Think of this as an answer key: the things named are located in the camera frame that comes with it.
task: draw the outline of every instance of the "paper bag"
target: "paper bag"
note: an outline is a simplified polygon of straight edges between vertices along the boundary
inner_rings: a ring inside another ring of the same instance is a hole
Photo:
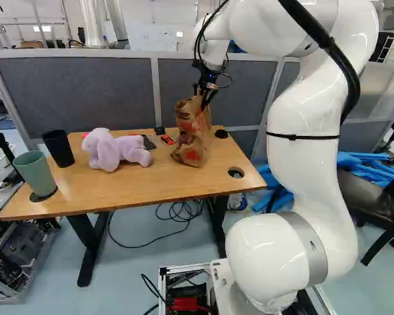
[[[202,110],[202,100],[203,96],[197,94],[175,105],[179,137],[171,156],[180,163],[195,167],[202,167],[209,153],[210,108],[208,104]]]

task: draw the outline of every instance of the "toy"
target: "toy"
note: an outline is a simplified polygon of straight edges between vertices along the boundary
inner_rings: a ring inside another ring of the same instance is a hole
[[[85,136],[81,148],[90,154],[89,166],[113,172],[120,160],[138,162],[143,167],[152,163],[152,155],[144,149],[142,136],[120,136],[114,138],[107,128],[95,128]]]

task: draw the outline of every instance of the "cubicle partition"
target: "cubicle partition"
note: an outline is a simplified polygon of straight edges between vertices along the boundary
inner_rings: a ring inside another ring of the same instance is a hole
[[[213,99],[212,123],[224,125],[256,165],[265,163],[268,109],[297,77],[299,63],[248,54],[229,54],[229,60],[233,82]],[[183,52],[0,51],[0,94],[28,148],[51,129],[172,127],[175,103],[193,94],[192,83],[200,75],[191,61],[192,54]],[[394,66],[385,69],[383,96],[371,87],[377,83],[369,77],[381,65],[369,64],[362,75],[366,94],[342,128],[343,149],[370,152],[394,120]],[[218,83],[230,82],[222,77]]]

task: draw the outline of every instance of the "wooden table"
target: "wooden table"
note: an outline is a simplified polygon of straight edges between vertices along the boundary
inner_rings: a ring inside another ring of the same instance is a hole
[[[212,131],[221,128],[213,127]],[[154,161],[142,168],[137,163],[120,164],[113,173],[93,170],[88,166],[89,157],[81,149],[82,134],[68,135],[76,162],[65,169],[57,167],[48,158],[58,191],[51,198],[32,203],[31,189],[24,184],[1,211],[4,221],[44,219],[66,216],[79,239],[86,246],[78,286],[89,285],[98,247],[106,228],[108,213],[116,209],[179,201],[191,198],[211,198],[212,230],[220,257],[226,257],[225,234],[222,222],[227,210],[229,194],[258,190],[266,187],[265,181],[247,159],[232,137],[220,139],[213,136],[209,158],[202,168],[182,165],[170,153],[175,146],[168,146],[156,136],[153,129],[112,131],[115,137],[131,134],[148,135],[157,148],[152,151]],[[177,128],[166,133],[177,138]],[[233,178],[230,170],[240,170],[243,178]],[[87,213],[100,213],[95,227]]]

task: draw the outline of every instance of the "cup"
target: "cup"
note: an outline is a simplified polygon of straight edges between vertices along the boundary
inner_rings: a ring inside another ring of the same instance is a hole
[[[54,194],[57,185],[51,174],[47,159],[41,151],[29,151],[13,160],[14,167],[30,186],[37,199]]]
[[[58,167],[65,168],[74,164],[74,156],[66,131],[49,131],[43,134],[42,139]]]

